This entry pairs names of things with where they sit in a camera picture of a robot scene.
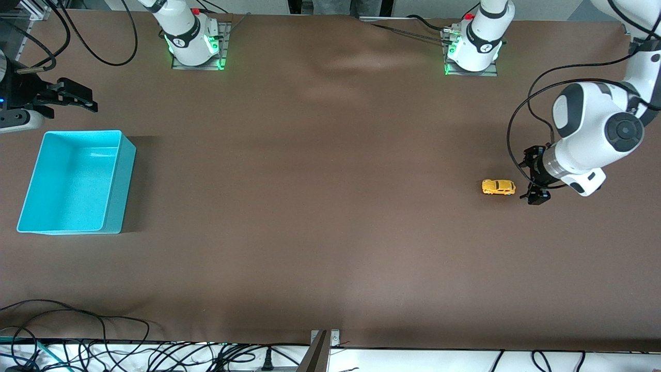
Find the cable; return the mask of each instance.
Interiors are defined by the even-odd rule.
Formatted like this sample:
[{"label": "cable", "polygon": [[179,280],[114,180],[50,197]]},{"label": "cable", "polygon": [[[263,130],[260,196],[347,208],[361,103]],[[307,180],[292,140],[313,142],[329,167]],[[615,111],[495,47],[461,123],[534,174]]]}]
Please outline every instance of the cable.
[{"label": "cable", "polygon": [[[619,88],[622,88],[622,89],[626,90],[629,93],[634,93],[635,94],[635,91],[633,89],[631,89],[630,87],[627,87],[626,85],[624,85],[624,84],[622,84],[618,81],[612,81],[612,80],[608,80],[608,79],[599,79],[599,78],[571,79],[571,80],[564,80],[564,81],[560,81],[558,83],[547,85],[546,87],[544,87],[544,88],[536,91],[535,93],[531,94],[523,102],[521,102],[521,104],[514,110],[514,113],[512,114],[512,117],[510,118],[510,122],[507,125],[507,136],[506,136],[507,152],[509,153],[510,159],[512,160],[512,162],[514,163],[516,168],[519,170],[519,172],[521,172],[521,174],[525,177],[525,179],[527,179],[530,183],[532,183],[533,185],[535,185],[539,188],[553,190],[553,189],[560,189],[562,187],[566,187],[566,185],[558,185],[558,186],[542,186],[542,185],[539,185],[536,182],[534,182],[528,176],[528,174],[525,173],[523,168],[521,168],[519,163],[516,161],[516,158],[514,157],[514,154],[512,153],[512,144],[510,143],[510,135],[511,135],[511,131],[512,131],[512,124],[514,123],[514,118],[516,118],[516,114],[518,114],[518,112],[521,110],[521,108],[523,108],[523,106],[526,103],[528,103],[531,99],[535,98],[536,96],[546,92],[547,90],[549,90],[551,88],[554,88],[554,87],[558,87],[560,85],[564,85],[564,84],[581,83],[581,82],[596,82],[596,83],[612,84],[612,85],[615,85]],[[647,108],[650,109],[650,110],[661,111],[661,107],[654,106],[651,103],[649,103],[649,102],[647,102],[643,99],[640,99],[640,98],[639,98],[639,101],[640,101],[641,104],[647,106]]]},{"label": "cable", "polygon": [[[537,353],[541,355],[542,359],[544,359],[544,363],[546,363],[546,368],[548,369],[544,370],[542,367],[539,366],[539,364],[537,364],[537,361],[535,360],[535,354]],[[551,365],[549,364],[549,360],[546,359],[546,355],[544,355],[543,351],[533,350],[533,352],[530,353],[530,358],[532,358],[533,364],[535,365],[535,367],[537,367],[538,370],[540,370],[540,372],[552,372]]]},{"label": "cable", "polygon": [[466,18],[466,15],[468,15],[468,13],[472,12],[473,9],[475,9],[475,8],[477,8],[477,7],[479,7],[479,6],[480,6],[480,3],[477,3],[477,4],[473,5],[472,8],[468,9],[468,11],[467,11],[466,13],[464,13],[464,14],[461,16],[461,19]]},{"label": "cable", "polygon": [[237,24],[233,25],[233,26],[229,29],[229,31],[227,31],[227,33],[224,34],[222,37],[223,37],[223,38],[227,38],[227,35],[229,35],[229,34],[231,34],[232,32],[234,32],[234,30],[236,30],[236,29],[241,25],[241,23],[243,22],[243,20],[246,19],[246,18],[248,18],[248,16],[251,15],[251,14],[252,14],[252,13],[250,13],[250,12],[244,14],[243,17],[241,17],[241,19],[239,19],[239,22],[237,22]]},{"label": "cable", "polygon": [[278,349],[276,349],[276,348],[273,348],[273,347],[270,347],[270,348],[272,348],[274,352],[276,352],[276,353],[282,355],[283,357],[289,359],[292,363],[294,363],[294,364],[296,364],[296,365],[300,365],[300,362],[298,362],[298,361],[296,361],[296,359],[294,359],[294,358],[292,358],[292,357],[286,355],[286,354],[283,353],[282,351],[280,351],[280,350],[278,350]]},{"label": "cable", "polygon": [[661,36],[656,34],[654,30],[656,30],[656,27],[654,27],[652,30],[648,30],[647,28],[641,26],[640,24],[632,21],[629,17],[627,17],[624,13],[622,13],[621,10],[619,10],[616,6],[613,0],[608,0],[608,5],[610,5],[611,9],[615,12],[615,14],[619,15],[620,18],[622,18],[625,22],[629,23],[631,26],[634,26],[635,28],[643,31],[644,33],[648,35],[652,35],[657,39],[661,39]]},{"label": "cable", "polygon": [[450,44],[451,43],[449,40],[442,40],[442,39],[439,39],[439,38],[432,38],[431,36],[416,34],[415,32],[404,31],[404,30],[400,30],[399,28],[383,26],[382,24],[374,24],[374,23],[370,23],[370,24],[374,27],[383,28],[385,30],[390,30],[390,31],[393,31],[393,32],[396,32],[396,33],[399,33],[399,34],[402,34],[402,35],[409,35],[409,36],[413,36],[413,37],[416,37],[416,38],[421,38],[421,39],[425,39],[425,40],[440,42],[442,44]]},{"label": "cable", "polygon": [[42,368],[41,372],[46,372],[46,371],[50,371],[52,369],[58,369],[58,368],[76,369],[80,372],[88,372],[86,369],[82,369],[82,368],[76,367],[74,365],[57,365],[57,364],[47,365],[44,368]]},{"label": "cable", "polygon": [[48,354],[48,356],[50,356],[51,358],[53,358],[57,362],[56,365],[64,365],[65,366],[64,368],[68,369],[69,372],[73,372],[73,369],[69,368],[67,366],[67,364],[65,363],[65,361],[60,359],[57,355],[55,355],[55,353],[50,351],[47,346],[45,346],[44,344],[39,342],[39,340],[37,340],[36,343],[39,346],[40,350],[43,350],[46,354]]},{"label": "cable", "polygon": [[[13,329],[16,328],[16,332],[14,333],[14,336],[11,337],[11,356],[16,357],[16,353],[14,352],[14,345],[16,344],[16,339],[18,338],[20,331],[24,331],[27,334],[30,335],[32,338],[32,342],[34,343],[34,351],[32,352],[32,355],[30,356],[31,361],[35,361],[37,359],[37,355],[39,354],[39,349],[37,346],[37,337],[32,333],[29,329],[22,327],[22,326],[9,326],[9,327],[4,327],[0,330],[0,332],[4,332],[5,330]],[[18,361],[18,359],[14,358],[14,362],[16,362],[17,365],[20,365],[21,367],[26,367],[26,365],[21,365]]]},{"label": "cable", "polygon": [[496,368],[498,367],[498,362],[500,361],[500,358],[502,357],[503,354],[505,354],[505,350],[502,349],[500,350],[500,353],[498,353],[498,356],[496,357],[496,361],[494,361],[494,364],[491,366],[489,372],[496,372]]},{"label": "cable", "polygon": [[6,310],[8,310],[8,309],[10,309],[10,308],[18,307],[18,306],[21,306],[21,305],[23,305],[23,304],[30,303],[30,302],[46,302],[46,303],[52,303],[52,304],[59,305],[59,306],[61,306],[61,307],[63,307],[63,308],[61,308],[61,309],[55,309],[55,310],[48,310],[48,311],[41,312],[40,314],[37,314],[37,315],[33,316],[32,318],[28,319],[26,322],[24,322],[23,325],[21,325],[21,327],[23,327],[23,328],[27,327],[27,325],[28,325],[30,322],[32,322],[33,320],[35,320],[35,319],[37,319],[37,318],[39,318],[39,317],[41,317],[41,316],[44,316],[44,315],[46,315],[46,314],[55,313],[55,312],[61,312],[61,311],[73,311],[73,312],[78,312],[78,313],[80,313],[80,314],[84,314],[84,315],[88,315],[88,316],[92,316],[92,317],[96,318],[96,319],[100,322],[100,324],[101,324],[102,335],[103,335],[103,344],[104,344],[104,346],[105,346],[106,351],[108,352],[108,357],[109,357],[109,358],[115,363],[115,366],[113,366],[112,368],[110,368],[110,369],[108,370],[108,372],[112,372],[112,370],[115,369],[116,367],[118,367],[119,369],[121,369],[123,372],[128,372],[126,369],[124,369],[124,368],[120,365],[121,362],[123,362],[123,361],[128,357],[128,355],[125,356],[125,357],[123,357],[123,358],[120,359],[119,361],[117,361],[116,359],[114,359],[114,358],[112,357],[112,354],[111,354],[111,352],[110,352],[110,349],[108,348],[108,338],[107,338],[107,334],[106,334],[106,324],[105,324],[104,319],[124,319],[124,320],[131,320],[131,321],[135,321],[135,322],[140,322],[140,323],[142,323],[142,324],[144,324],[144,325],[146,326],[145,335],[144,335],[144,337],[142,338],[142,340],[139,342],[139,344],[137,345],[137,347],[134,349],[134,351],[137,351],[137,349],[139,349],[139,348],[142,346],[142,344],[144,344],[144,342],[146,341],[147,337],[149,336],[150,325],[149,325],[148,322],[146,322],[146,321],[144,321],[144,320],[142,320],[142,319],[132,318],[132,317],[130,317],[130,316],[107,316],[107,315],[97,315],[97,314],[95,314],[95,313],[93,313],[93,312],[91,312],[91,311],[83,310],[83,309],[80,309],[80,308],[75,308],[74,306],[71,306],[71,305],[66,304],[66,303],[64,303],[64,302],[61,302],[61,301],[55,301],[55,300],[47,300],[47,299],[30,299],[30,300],[23,300],[23,301],[16,302],[16,303],[14,303],[14,304],[10,304],[10,305],[8,305],[8,306],[5,306],[5,307],[3,307],[3,308],[0,308],[0,312],[6,311]]},{"label": "cable", "polygon": [[67,12],[67,9],[64,7],[64,4],[62,3],[62,1],[61,0],[56,0],[56,1],[58,2],[60,8],[62,9],[62,12],[64,13],[64,17],[66,17],[67,21],[69,21],[69,24],[71,25],[71,28],[73,29],[73,33],[75,33],[78,40],[80,40],[81,43],[83,43],[83,46],[85,47],[85,49],[87,49],[87,51],[90,54],[92,54],[92,56],[94,58],[96,58],[98,61],[100,61],[101,63],[106,64],[108,66],[118,67],[118,66],[124,66],[124,65],[128,64],[129,62],[131,62],[135,58],[135,56],[137,54],[137,28],[136,28],[136,23],[133,20],[133,15],[131,14],[131,11],[128,9],[128,5],[126,5],[126,2],[124,0],[120,0],[120,1],[122,2],[122,5],[124,6],[124,9],[126,10],[126,14],[128,15],[128,18],[131,20],[131,27],[133,28],[133,36],[134,36],[134,47],[133,47],[133,52],[131,53],[131,56],[129,58],[127,58],[125,61],[119,62],[119,63],[108,62],[108,61],[104,60],[103,58],[99,57],[98,54],[96,54],[94,52],[94,50],[92,50],[92,48],[90,48],[90,46],[87,45],[87,42],[85,42],[85,39],[83,38],[81,33],[78,31],[78,28],[76,27],[75,23],[73,23],[73,21],[71,20],[71,17],[69,16],[69,12]]},{"label": "cable", "polygon": [[15,355],[9,355],[9,354],[5,354],[5,353],[0,353],[0,357],[11,358],[11,359],[14,359],[14,360],[16,360],[16,359],[18,359],[18,360],[22,360],[22,361],[24,361],[26,364],[30,364],[31,366],[33,366],[33,368],[35,368],[37,371],[39,371],[39,366],[37,365],[37,363],[36,363],[35,361],[33,361],[33,360],[28,359],[28,358],[17,357],[17,356],[15,356]]},{"label": "cable", "polygon": [[200,6],[201,6],[205,11],[208,11],[208,10],[209,10],[209,8],[207,8],[207,7],[206,7],[206,6],[205,6],[200,0],[195,0],[195,1],[197,1],[198,4],[200,4]]},{"label": "cable", "polygon": [[[196,353],[198,353],[200,350],[203,350],[203,349],[206,349],[206,348],[209,348],[209,350],[210,350],[211,353],[212,353],[212,358],[213,358],[213,356],[214,356],[214,351],[213,351],[213,349],[211,348],[211,346],[212,346],[212,345],[217,345],[217,344],[216,344],[216,343],[211,343],[211,342],[210,342],[210,343],[206,343],[206,344],[204,344],[204,345],[202,345],[202,346],[200,346],[200,347],[194,349],[193,351],[191,351],[190,353],[186,354],[184,357],[182,357],[182,358],[180,358],[180,359],[177,359],[177,358],[175,358],[175,357],[172,356],[172,354],[176,353],[177,351],[179,351],[179,350],[181,350],[181,349],[183,349],[183,348],[187,348],[188,346],[193,346],[193,345],[195,345],[195,343],[192,343],[192,342],[186,342],[185,345],[183,345],[183,346],[179,347],[178,349],[176,349],[176,350],[170,352],[170,354],[168,354],[167,357],[170,358],[170,359],[172,359],[172,360],[174,360],[176,363],[175,363],[174,365],[170,366],[167,370],[174,369],[174,368],[176,368],[176,367],[178,367],[178,366],[184,367],[184,370],[186,370],[186,367],[193,367],[193,366],[195,366],[195,365],[206,364],[206,363],[209,363],[209,362],[211,362],[211,361],[213,360],[213,359],[212,359],[212,360],[209,360],[209,361],[203,361],[203,362],[184,363],[184,361],[185,361],[186,359],[192,357],[193,355],[195,355]],[[156,364],[156,365],[154,366],[154,371],[159,371],[159,368],[158,368],[158,367],[159,367],[159,366],[162,364],[162,362],[164,362],[164,361],[165,361],[165,358],[163,358],[163,360],[161,360],[160,363]]]},{"label": "cable", "polygon": [[262,371],[273,371],[273,361],[271,360],[271,351],[273,348],[270,346],[266,349],[266,355],[264,356],[264,364],[262,365]]},{"label": "cable", "polygon": [[583,367],[583,362],[585,361],[585,351],[580,352],[580,359],[578,360],[578,365],[574,372],[580,372],[580,368]]},{"label": "cable", "polygon": [[[50,9],[53,11],[53,13],[55,13],[55,15],[58,16],[58,19],[59,19],[60,23],[64,27],[64,32],[66,32],[66,36],[64,38],[64,43],[62,44],[62,46],[59,47],[59,49],[57,49],[53,53],[53,56],[57,57],[69,46],[69,43],[71,42],[71,30],[69,29],[69,25],[67,24],[67,22],[64,20],[64,17],[62,17],[62,14],[58,11],[58,6],[53,4],[53,2],[50,1],[50,0],[45,0],[45,2],[48,4]],[[43,60],[41,60],[41,61],[37,62],[36,64],[34,64],[32,67],[39,67],[39,66],[45,64],[46,62],[48,62],[49,60],[50,60],[50,58],[44,58]]]},{"label": "cable", "polygon": [[437,30],[437,31],[441,31],[441,32],[443,31],[443,27],[434,26],[433,24],[427,22],[424,18],[422,18],[421,16],[419,16],[417,14],[407,15],[407,18],[418,19],[420,22],[424,23],[425,26],[431,28],[432,30]]},{"label": "cable", "polygon": [[34,36],[30,35],[29,33],[25,32],[25,31],[23,31],[20,27],[18,27],[17,25],[7,21],[4,18],[0,18],[0,21],[2,21],[2,23],[5,23],[5,24],[9,25],[11,28],[15,29],[19,34],[27,37],[28,39],[30,39],[30,41],[37,44],[37,46],[39,48],[41,48],[41,50],[43,50],[48,55],[47,61],[50,60],[50,64],[48,66],[42,66],[42,67],[37,67],[37,68],[22,68],[22,69],[17,70],[16,71],[17,73],[43,72],[43,71],[50,71],[50,70],[55,68],[55,66],[57,64],[57,62],[55,61],[55,56],[50,51],[50,49],[48,49],[45,45],[43,45],[41,43],[41,41],[37,40],[37,38],[35,38]]},{"label": "cable", "polygon": [[207,4],[209,4],[209,5],[211,5],[212,7],[215,7],[215,8],[218,8],[218,9],[220,9],[220,10],[221,10],[221,11],[222,11],[223,13],[229,13],[229,12],[228,12],[228,11],[226,11],[225,9],[223,9],[223,8],[221,8],[221,7],[219,7],[218,5],[216,5],[216,4],[214,4],[214,3],[212,3],[212,2],[211,2],[211,1],[209,1],[209,0],[201,0],[201,1],[204,1],[205,3],[207,3]]}]

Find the floor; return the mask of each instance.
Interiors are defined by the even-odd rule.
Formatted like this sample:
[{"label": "floor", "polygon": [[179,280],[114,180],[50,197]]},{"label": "floor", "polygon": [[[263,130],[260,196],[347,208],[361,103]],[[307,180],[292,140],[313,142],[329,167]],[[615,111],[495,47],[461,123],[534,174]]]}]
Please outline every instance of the floor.
[{"label": "floor", "polygon": [[[144,372],[147,368],[148,360],[152,356],[151,351],[155,346],[141,346],[136,349],[133,345],[119,345],[110,344],[108,349],[116,355],[117,359],[123,357],[126,353],[132,352],[132,355],[123,360],[120,366],[129,372]],[[212,346],[211,350],[218,352],[222,345]],[[198,350],[198,352],[190,355],[191,351]],[[307,347],[305,346],[278,346],[278,351],[291,357],[296,361],[303,359]],[[30,357],[34,350],[33,345],[19,345],[15,348],[16,355],[21,357]],[[165,346],[160,348],[161,351],[165,350]],[[104,353],[105,347],[102,345],[95,345],[91,347],[94,354]],[[67,352],[71,360],[76,360],[78,356],[78,348],[76,345],[70,344],[67,346]],[[0,345],[1,354],[11,353],[9,345]],[[48,346],[47,352],[42,352],[37,359],[40,366],[51,365],[57,363],[57,360],[51,353],[60,360],[66,360],[61,344],[51,344]],[[329,372],[488,372],[492,371],[494,362],[498,357],[499,351],[489,350],[406,350],[406,349],[334,349],[330,353],[329,359]],[[210,353],[210,349],[205,344],[195,344],[182,348],[174,353],[175,360],[190,363],[200,363],[197,366],[188,366],[185,368],[177,368],[175,371],[186,372],[204,372],[209,363],[204,363],[214,357]],[[244,363],[231,363],[229,369],[231,371],[255,371],[260,369],[264,364],[264,349],[254,351],[255,358],[251,361]],[[577,371],[580,362],[580,353],[566,352],[566,351],[545,351],[544,357],[549,361],[549,365],[553,371]],[[108,370],[108,366],[113,366],[114,363],[108,354],[100,355],[100,359],[106,364],[101,365],[98,361],[93,361],[89,368],[89,372],[103,372]],[[248,355],[244,358],[237,358],[237,360],[249,359]],[[539,364],[544,365],[542,355],[537,353],[536,360]],[[152,370],[158,371],[172,371],[171,367],[175,364],[174,361],[167,358],[165,355],[154,354],[151,361],[158,361],[159,365],[152,364]],[[287,360],[285,357],[277,353],[272,354],[272,362],[275,367],[294,366],[294,364]],[[0,370],[4,370],[14,363],[8,357],[0,357]],[[79,363],[72,362],[72,366],[78,367]],[[498,362],[497,371],[536,371],[530,351],[506,351],[503,353],[500,361]],[[658,354],[641,354],[641,353],[587,353],[585,360],[580,367],[581,372],[652,372],[655,368],[661,368],[661,355]],[[119,371],[120,368],[110,368],[110,371]]]}]

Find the metal bracket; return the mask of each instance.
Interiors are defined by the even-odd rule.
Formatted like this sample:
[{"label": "metal bracket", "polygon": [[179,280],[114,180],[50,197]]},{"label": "metal bracket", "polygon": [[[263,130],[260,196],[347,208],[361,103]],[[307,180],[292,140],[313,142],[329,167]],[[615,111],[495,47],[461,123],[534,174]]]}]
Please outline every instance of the metal bracket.
[{"label": "metal bracket", "polygon": [[327,372],[331,353],[331,331],[319,330],[296,372]]},{"label": "metal bracket", "polygon": [[44,21],[48,19],[50,8],[44,0],[20,0],[20,4],[30,12],[30,21]]},{"label": "metal bracket", "polygon": [[[331,346],[337,346],[340,344],[340,330],[331,330],[330,331],[330,345]],[[315,341],[315,337],[317,337],[317,334],[319,333],[319,330],[313,330],[311,333],[310,337],[310,343]]]}]

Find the brown table surface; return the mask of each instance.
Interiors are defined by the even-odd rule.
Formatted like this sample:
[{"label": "brown table surface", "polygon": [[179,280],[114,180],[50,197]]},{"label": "brown table surface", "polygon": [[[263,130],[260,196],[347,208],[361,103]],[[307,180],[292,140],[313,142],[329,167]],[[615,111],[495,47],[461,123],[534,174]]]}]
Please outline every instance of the brown table surface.
[{"label": "brown table surface", "polygon": [[[126,14],[72,13],[101,56],[130,53]],[[43,74],[89,86],[97,114],[57,108],[44,130],[0,136],[1,304],[41,297],[136,316],[158,323],[154,340],[305,342],[340,328],[349,346],[661,347],[658,121],[591,197],[562,189],[529,207],[479,187],[525,189],[506,152],[512,111],[545,69],[624,55],[619,24],[514,22],[500,76],[476,78],[445,76],[433,42],[350,17],[251,15],[225,71],[173,71],[154,18],[134,17],[127,66],[72,40]],[[417,21],[387,24],[434,36]],[[63,40],[55,17],[34,35],[52,49]],[[28,45],[22,61],[40,58]],[[558,92],[536,100],[543,116]],[[137,146],[124,232],[17,233],[43,132],[109,128]],[[522,114],[517,156],[546,141]],[[34,329],[100,337],[82,316]],[[142,329],[117,321],[109,332]]]}]

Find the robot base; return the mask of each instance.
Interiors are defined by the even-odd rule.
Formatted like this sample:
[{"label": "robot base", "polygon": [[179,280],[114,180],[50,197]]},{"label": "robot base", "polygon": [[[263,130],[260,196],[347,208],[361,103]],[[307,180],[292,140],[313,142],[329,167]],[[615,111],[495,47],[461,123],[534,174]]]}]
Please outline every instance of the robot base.
[{"label": "robot base", "polygon": [[218,71],[225,69],[227,61],[227,49],[229,47],[229,31],[232,27],[231,22],[218,22],[218,53],[213,55],[207,62],[199,66],[187,66],[172,57],[173,70],[200,70],[200,71]]},{"label": "robot base", "polygon": [[447,41],[443,43],[443,61],[446,67],[446,75],[462,75],[462,76],[498,76],[498,70],[496,69],[496,62],[493,61],[483,71],[473,72],[467,71],[453,61],[448,54],[450,50],[454,48],[454,43],[457,42],[457,37],[461,34],[461,25],[455,23],[450,28],[446,28],[445,31],[441,31],[441,39]]}]

